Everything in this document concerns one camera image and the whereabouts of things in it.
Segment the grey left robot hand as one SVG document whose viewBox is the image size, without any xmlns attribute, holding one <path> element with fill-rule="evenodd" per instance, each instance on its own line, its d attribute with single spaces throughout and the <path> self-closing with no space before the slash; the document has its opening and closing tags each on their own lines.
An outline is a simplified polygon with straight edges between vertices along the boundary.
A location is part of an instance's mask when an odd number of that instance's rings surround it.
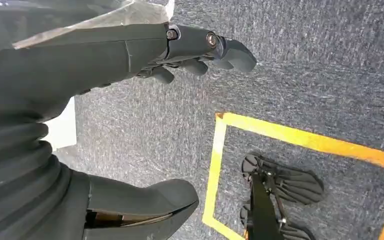
<svg viewBox="0 0 384 240">
<path fill-rule="evenodd" d="M 207 61 L 250 72 L 239 41 L 185 25 L 74 30 L 0 50 L 0 240 L 166 240 L 199 204 L 192 184 L 148 187 L 75 171 L 44 140 L 71 97 L 132 77 L 171 82 L 168 67 L 202 75 Z"/>
</svg>

